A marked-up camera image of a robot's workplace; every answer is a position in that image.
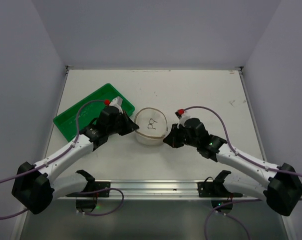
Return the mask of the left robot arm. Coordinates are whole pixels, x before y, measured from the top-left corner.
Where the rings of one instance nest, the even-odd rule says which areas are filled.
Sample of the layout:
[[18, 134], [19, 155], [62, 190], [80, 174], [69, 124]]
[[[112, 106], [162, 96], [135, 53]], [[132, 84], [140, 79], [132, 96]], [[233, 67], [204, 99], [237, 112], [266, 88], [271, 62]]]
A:
[[84, 170], [60, 178], [76, 161], [105, 144], [114, 134], [124, 136], [139, 126], [116, 106], [106, 106], [76, 137], [51, 156], [34, 164], [23, 163], [17, 170], [12, 195], [33, 214], [44, 211], [53, 200], [69, 194], [96, 196], [95, 178]]

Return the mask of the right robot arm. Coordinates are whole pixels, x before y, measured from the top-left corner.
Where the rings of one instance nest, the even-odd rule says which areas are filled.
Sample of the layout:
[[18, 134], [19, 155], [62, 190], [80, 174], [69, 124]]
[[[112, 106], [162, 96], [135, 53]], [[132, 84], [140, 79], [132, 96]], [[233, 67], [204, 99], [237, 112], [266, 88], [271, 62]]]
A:
[[284, 163], [281, 166], [231, 148], [229, 143], [209, 134], [197, 118], [183, 124], [172, 125], [163, 142], [172, 148], [194, 147], [206, 159], [230, 166], [245, 174], [244, 179], [230, 171], [223, 171], [215, 178], [225, 192], [240, 193], [263, 200], [276, 213], [289, 216], [302, 197], [302, 182], [295, 169]]

